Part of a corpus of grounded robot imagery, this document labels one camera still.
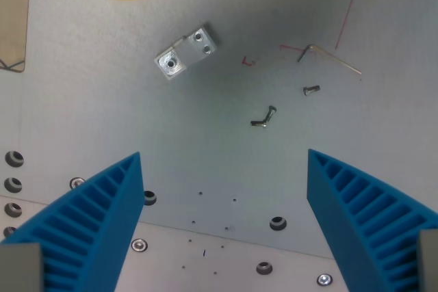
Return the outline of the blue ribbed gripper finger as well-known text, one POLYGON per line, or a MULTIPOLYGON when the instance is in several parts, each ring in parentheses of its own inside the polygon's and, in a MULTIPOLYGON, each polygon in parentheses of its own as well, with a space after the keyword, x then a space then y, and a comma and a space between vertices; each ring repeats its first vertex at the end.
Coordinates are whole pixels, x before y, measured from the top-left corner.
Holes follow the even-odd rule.
POLYGON ((46 206, 2 244, 42 248, 45 291, 114 291, 142 208, 135 152, 46 206))
POLYGON ((316 150, 307 200, 349 291, 419 291, 417 239, 437 227, 435 211, 316 150))

